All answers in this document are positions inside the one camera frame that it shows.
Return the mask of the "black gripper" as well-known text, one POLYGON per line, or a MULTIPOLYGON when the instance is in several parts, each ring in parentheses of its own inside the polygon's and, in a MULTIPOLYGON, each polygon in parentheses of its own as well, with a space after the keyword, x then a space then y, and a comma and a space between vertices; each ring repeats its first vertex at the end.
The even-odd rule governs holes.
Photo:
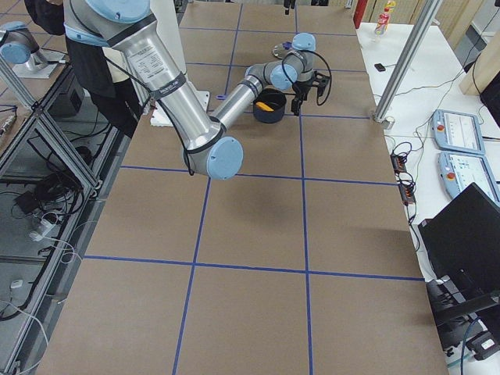
MULTIPOLYGON (((284 13, 289 14, 291 8, 291 0, 284 0, 284 13)), ((294 115, 298 115, 302 112, 302 105, 309 94, 310 89, 313 87, 315 78, 310 78, 306 81, 295 81, 293 83, 293 91, 295 97, 291 101, 291 112, 294 115)))

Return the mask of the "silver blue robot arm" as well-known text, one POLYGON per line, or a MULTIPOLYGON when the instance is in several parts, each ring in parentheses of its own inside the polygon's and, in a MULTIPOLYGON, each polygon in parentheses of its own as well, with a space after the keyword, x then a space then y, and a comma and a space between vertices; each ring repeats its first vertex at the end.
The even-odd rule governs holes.
POLYGON ((241 143, 226 132, 267 86, 287 90, 313 76, 316 39, 296 34, 279 62, 255 64, 227 98, 208 114, 186 75, 157 34, 148 1, 65 1, 66 36, 124 54, 141 84, 170 118, 189 173, 227 180, 244 159, 241 143))
MULTIPOLYGON (((136 23, 152 10, 159 20, 160 37, 166 39, 167 48, 173 53, 176 64, 182 70, 185 69, 184 52, 177 26, 181 17, 177 15, 173 1, 90 1, 88 4, 100 16, 119 24, 136 23)), ((32 20, 47 33, 65 34, 61 1, 26 1, 25 5, 32 20)), ((111 59, 120 67, 124 67, 124 61, 114 56, 97 31, 89 28, 85 35, 91 39, 89 45, 74 43, 70 39, 66 41, 74 74, 84 88, 112 97, 113 85, 127 80, 128 76, 110 65, 107 60, 111 59)), ((48 64, 38 43, 23 22, 11 22, 1 26, 1 56, 5 61, 18 65, 34 63, 37 69, 48 64)))

